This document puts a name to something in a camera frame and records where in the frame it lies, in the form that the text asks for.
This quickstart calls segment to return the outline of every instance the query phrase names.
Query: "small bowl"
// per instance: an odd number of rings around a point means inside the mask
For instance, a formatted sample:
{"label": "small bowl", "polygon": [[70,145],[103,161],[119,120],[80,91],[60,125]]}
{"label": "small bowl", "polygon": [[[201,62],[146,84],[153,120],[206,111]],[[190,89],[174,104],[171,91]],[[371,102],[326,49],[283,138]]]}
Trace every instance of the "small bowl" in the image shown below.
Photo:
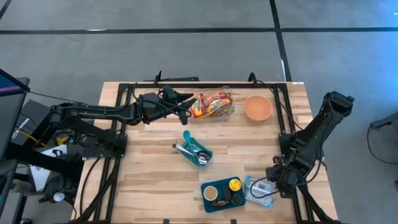
{"label": "small bowl", "polygon": [[244,102],[244,112],[251,120],[261,122],[272,114],[272,105],[263,96],[250,96]]}

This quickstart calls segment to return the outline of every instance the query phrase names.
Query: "concrete floor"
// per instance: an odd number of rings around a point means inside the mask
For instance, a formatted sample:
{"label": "concrete floor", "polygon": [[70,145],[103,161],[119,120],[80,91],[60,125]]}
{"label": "concrete floor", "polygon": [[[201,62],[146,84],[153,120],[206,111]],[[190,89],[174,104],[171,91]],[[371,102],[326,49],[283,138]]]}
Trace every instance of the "concrete floor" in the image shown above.
{"label": "concrete floor", "polygon": [[[276,0],[282,28],[398,27],[394,0]],[[135,29],[168,27],[273,27],[265,0],[12,0],[0,30]],[[398,33],[284,33],[293,81],[305,82],[318,111],[327,91],[356,98],[352,115],[324,145],[339,219],[346,223],[396,223],[398,167],[368,152],[369,123],[398,111]],[[33,91],[98,102],[102,83],[198,76],[200,80],[284,81],[275,34],[0,35],[0,67],[30,77]],[[46,105],[57,100],[29,95]],[[390,127],[371,133],[375,153],[398,162]],[[9,197],[7,211],[12,207]],[[24,217],[66,222],[65,203],[37,204]],[[0,223],[9,223],[4,212]]]}

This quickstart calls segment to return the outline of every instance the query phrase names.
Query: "wooden table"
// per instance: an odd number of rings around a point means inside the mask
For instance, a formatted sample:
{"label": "wooden table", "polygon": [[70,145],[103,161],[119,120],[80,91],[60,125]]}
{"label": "wooden table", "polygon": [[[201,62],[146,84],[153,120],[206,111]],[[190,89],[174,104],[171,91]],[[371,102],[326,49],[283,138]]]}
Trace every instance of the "wooden table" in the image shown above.
{"label": "wooden table", "polygon": [[[118,85],[118,82],[104,83],[100,105],[114,106]],[[312,120],[305,86],[302,83],[288,83],[287,87],[294,119],[304,128]],[[157,90],[137,88],[136,95]],[[200,93],[199,89],[175,90],[181,93]],[[280,198],[279,194],[274,195],[275,204],[272,209],[248,201],[244,207],[215,213],[204,211],[200,193],[202,183],[233,176],[238,176],[244,183],[246,175],[264,177],[265,168],[272,166],[272,157],[280,154],[277,112],[273,110],[271,117],[264,123],[248,120],[243,111],[243,103],[251,95],[265,96],[275,108],[274,96],[269,89],[237,88],[233,89],[236,110],[228,121],[182,126],[176,116],[170,115],[150,125],[141,123],[138,126],[128,126],[128,145],[121,161],[112,223],[162,223],[163,219],[169,219],[171,223],[231,223],[231,219],[236,219],[238,223],[295,223],[292,200]],[[285,111],[284,121],[288,129]],[[111,122],[97,120],[95,125],[106,129],[110,128]],[[182,133],[186,129],[215,154],[204,169],[197,169],[171,148],[173,143],[183,143]],[[94,160],[87,160],[83,168],[79,196],[75,203],[78,211],[81,186]],[[84,208],[98,192],[103,161],[101,159],[97,163],[88,178],[83,198]],[[308,188],[326,214],[337,218],[323,166]],[[299,195],[299,198],[303,218],[306,218],[302,196]],[[108,196],[105,195],[100,219],[105,217],[107,200]]]}

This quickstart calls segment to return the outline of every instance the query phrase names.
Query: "teal tray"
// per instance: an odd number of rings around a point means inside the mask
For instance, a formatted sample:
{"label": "teal tray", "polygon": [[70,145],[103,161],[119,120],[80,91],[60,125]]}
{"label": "teal tray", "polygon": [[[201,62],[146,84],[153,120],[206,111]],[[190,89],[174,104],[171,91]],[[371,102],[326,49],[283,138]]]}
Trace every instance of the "teal tray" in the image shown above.
{"label": "teal tray", "polygon": [[239,177],[231,177],[231,178],[228,178],[228,179],[223,179],[223,180],[217,180],[217,181],[213,181],[213,182],[204,183],[204,184],[202,184],[200,186],[201,197],[203,199],[203,204],[205,206],[205,211],[207,213],[217,212],[217,211],[224,210],[224,209],[229,209],[229,208],[243,206],[246,203],[246,199],[244,197],[244,192],[243,192],[243,184],[242,184],[242,182],[241,182],[241,186],[242,186],[241,189],[235,193],[235,194],[241,194],[241,196],[242,196],[242,203],[240,203],[239,205],[235,205],[232,202],[229,202],[224,207],[216,208],[216,207],[211,206],[212,202],[207,201],[205,199],[205,196],[203,196],[203,191],[205,190],[206,187],[214,186],[217,189],[217,191],[218,191],[217,200],[222,200],[224,198],[223,187],[229,186],[229,182],[232,179],[238,179],[239,181],[241,181],[241,179]]}
{"label": "teal tray", "polygon": [[[211,152],[211,151],[210,151],[209,149],[207,149],[205,146],[202,146],[199,142],[197,142],[197,140],[196,140],[195,138],[190,138],[190,140],[191,140],[191,147],[190,147],[190,148],[188,147],[188,143],[187,143],[186,141],[184,142],[184,144],[182,145],[182,147],[184,147],[186,150],[192,152],[193,154],[196,154],[196,152],[202,151],[202,150],[203,150],[203,151],[206,151],[206,152],[210,155],[210,159],[209,159],[209,161],[207,162],[207,164],[209,164],[210,161],[211,161],[211,159],[213,158],[213,152]],[[189,154],[186,153],[186,152],[181,152],[181,154],[182,154],[185,158],[187,158],[189,161],[191,161],[193,164],[195,164],[197,167],[199,167],[199,168],[204,168],[204,167],[207,166],[207,164],[206,164],[206,165],[199,164],[199,163],[197,162],[196,157],[191,156],[191,155],[189,155]]]}

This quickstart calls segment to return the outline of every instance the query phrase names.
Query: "cup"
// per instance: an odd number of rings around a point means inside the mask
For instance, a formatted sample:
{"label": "cup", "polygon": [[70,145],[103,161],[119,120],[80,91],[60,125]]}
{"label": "cup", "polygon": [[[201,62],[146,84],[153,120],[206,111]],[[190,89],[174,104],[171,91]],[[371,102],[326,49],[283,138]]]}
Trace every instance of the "cup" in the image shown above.
{"label": "cup", "polygon": [[203,196],[208,201],[214,201],[217,199],[218,191],[213,186],[207,186],[203,191]]}

